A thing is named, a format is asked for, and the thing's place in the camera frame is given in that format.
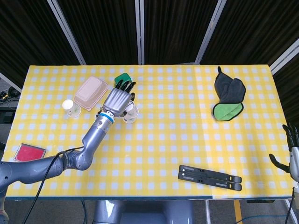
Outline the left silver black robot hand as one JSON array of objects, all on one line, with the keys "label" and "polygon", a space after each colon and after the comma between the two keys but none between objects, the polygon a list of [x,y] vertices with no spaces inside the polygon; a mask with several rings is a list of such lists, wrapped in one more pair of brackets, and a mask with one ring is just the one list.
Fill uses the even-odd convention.
[{"label": "left silver black robot hand", "polygon": [[135,84],[136,82],[124,82],[121,79],[106,98],[102,111],[111,112],[114,117],[124,117],[127,114],[126,107],[135,98],[135,94],[130,93]]}]

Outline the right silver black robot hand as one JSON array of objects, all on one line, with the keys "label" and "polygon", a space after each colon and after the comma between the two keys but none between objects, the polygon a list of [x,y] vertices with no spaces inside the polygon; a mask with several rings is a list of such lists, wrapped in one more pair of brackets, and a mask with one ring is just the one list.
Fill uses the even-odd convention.
[{"label": "right silver black robot hand", "polygon": [[289,173],[294,181],[299,182],[299,129],[291,123],[283,124],[282,127],[287,137],[289,165],[278,162],[273,154],[269,154],[269,158],[275,167]]}]

